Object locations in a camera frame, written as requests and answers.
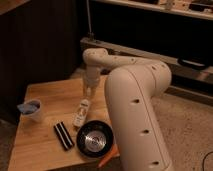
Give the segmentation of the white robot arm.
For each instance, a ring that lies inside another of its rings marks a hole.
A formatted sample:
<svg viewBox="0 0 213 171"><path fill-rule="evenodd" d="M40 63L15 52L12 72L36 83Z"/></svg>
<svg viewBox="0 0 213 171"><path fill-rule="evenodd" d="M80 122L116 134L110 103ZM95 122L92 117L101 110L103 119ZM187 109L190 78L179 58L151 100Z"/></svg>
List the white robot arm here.
<svg viewBox="0 0 213 171"><path fill-rule="evenodd" d="M164 92L172 74L167 64L141 57L110 55L104 48L83 52L84 92L93 95L103 68L105 101L124 171L174 171L151 98Z"/></svg>

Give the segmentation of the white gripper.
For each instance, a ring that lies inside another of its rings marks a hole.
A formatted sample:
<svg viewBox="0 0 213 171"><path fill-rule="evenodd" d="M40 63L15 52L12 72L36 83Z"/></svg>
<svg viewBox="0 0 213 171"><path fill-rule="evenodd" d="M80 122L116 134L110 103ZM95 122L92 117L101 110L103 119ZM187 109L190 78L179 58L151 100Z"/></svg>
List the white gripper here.
<svg viewBox="0 0 213 171"><path fill-rule="evenodd" d="M100 82L100 68L95 66L87 66L83 76L83 96L87 97L87 88L91 88L90 99L96 94L96 87Z"/></svg>

